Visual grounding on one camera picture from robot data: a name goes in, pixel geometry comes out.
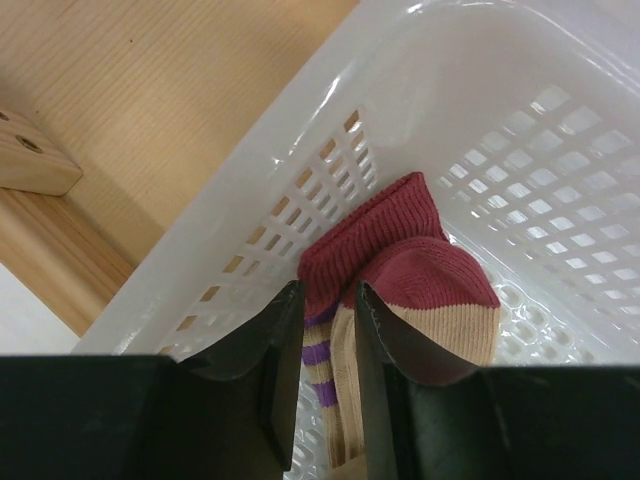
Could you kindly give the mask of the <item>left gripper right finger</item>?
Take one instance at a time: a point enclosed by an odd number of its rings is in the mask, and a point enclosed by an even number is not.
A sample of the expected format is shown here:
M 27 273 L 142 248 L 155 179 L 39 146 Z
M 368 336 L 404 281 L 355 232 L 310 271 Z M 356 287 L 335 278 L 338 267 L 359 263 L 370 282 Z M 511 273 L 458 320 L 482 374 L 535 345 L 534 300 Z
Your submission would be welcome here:
M 367 284 L 355 332 L 371 479 L 635 479 L 635 366 L 479 367 Z

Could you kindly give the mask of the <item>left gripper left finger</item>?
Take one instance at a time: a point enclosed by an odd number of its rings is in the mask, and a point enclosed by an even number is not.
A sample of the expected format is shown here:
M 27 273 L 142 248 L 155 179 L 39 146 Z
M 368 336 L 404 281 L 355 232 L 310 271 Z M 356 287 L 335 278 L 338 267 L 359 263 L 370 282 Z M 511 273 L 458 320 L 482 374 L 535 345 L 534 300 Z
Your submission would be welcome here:
M 6 356 L 5 479 L 279 479 L 292 465 L 304 289 L 183 360 Z

